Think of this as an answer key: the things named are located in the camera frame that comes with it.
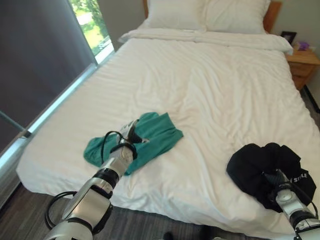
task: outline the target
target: wooden headboard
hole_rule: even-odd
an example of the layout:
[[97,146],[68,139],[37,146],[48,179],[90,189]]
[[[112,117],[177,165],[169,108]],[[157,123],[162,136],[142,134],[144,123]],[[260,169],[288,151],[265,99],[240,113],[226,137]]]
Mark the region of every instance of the wooden headboard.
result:
[[[263,26],[264,30],[266,30],[268,33],[271,32],[272,27],[274,26],[278,13],[281,9],[282,2],[280,1],[272,1],[270,3],[269,9],[266,12],[264,19],[263,19]],[[144,15],[145,18],[148,17],[148,0],[143,0],[143,7],[144,7]]]

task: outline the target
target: window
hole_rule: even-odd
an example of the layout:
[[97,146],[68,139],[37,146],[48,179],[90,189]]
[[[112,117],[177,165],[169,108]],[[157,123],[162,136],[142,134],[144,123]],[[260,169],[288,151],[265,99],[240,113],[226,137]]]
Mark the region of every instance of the window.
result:
[[82,32],[98,63],[113,50],[97,0],[70,0]]

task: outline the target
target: white pillow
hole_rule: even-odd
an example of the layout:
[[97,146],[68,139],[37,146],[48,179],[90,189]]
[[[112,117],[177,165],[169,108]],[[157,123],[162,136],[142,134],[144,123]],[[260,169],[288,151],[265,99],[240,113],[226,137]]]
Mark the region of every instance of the white pillow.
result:
[[235,34],[265,34],[264,17],[270,0],[210,0],[208,31]]
[[204,31],[205,3],[206,0],[149,0],[147,26]]

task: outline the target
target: black cable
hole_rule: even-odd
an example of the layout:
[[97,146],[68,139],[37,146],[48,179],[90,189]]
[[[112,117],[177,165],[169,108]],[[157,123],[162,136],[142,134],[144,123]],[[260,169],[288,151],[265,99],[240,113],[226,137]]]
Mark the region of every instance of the black cable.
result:
[[53,229],[56,225],[51,221],[50,216],[49,216],[49,211],[52,205],[59,199],[68,196],[68,195],[75,195],[77,192],[76,191],[65,191],[61,192],[58,195],[56,195],[48,204],[48,207],[46,208],[45,214],[44,214],[44,222],[45,225],[47,226],[48,229]]
[[316,218],[316,219],[319,219],[317,206],[314,204],[314,202],[312,201],[311,197],[309,197],[308,194],[306,194],[300,187],[298,187],[298,186],[295,185],[294,183],[292,183],[292,185],[293,185],[293,187],[294,187],[295,189],[297,189],[305,198],[307,198],[307,199],[311,202],[311,204],[312,204],[312,206],[313,206],[313,208],[314,208],[314,211],[315,211],[315,218]]
[[124,136],[122,136],[122,134],[121,134],[120,132],[118,132],[118,131],[108,131],[108,132],[106,133],[106,135],[104,136],[104,139],[103,139],[103,141],[102,141],[102,145],[101,145],[101,152],[100,152],[101,165],[104,164],[104,148],[105,148],[105,142],[106,142],[106,140],[107,140],[107,137],[108,137],[110,134],[112,134],[112,133],[118,134],[118,135],[120,136],[120,140],[121,140],[121,139],[125,139]]

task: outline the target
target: black cloth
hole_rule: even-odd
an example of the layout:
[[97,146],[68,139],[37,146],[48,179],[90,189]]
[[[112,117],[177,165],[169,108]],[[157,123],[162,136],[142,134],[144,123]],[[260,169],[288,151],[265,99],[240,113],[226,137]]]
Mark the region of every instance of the black cloth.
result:
[[263,173],[273,174],[280,169],[286,177],[309,197],[298,190],[298,198],[308,205],[315,193],[316,185],[309,172],[300,166],[300,157],[289,147],[268,143],[259,147],[254,143],[245,145],[232,155],[226,171],[234,183],[245,193],[255,197],[266,209],[282,212],[272,198],[275,187]]

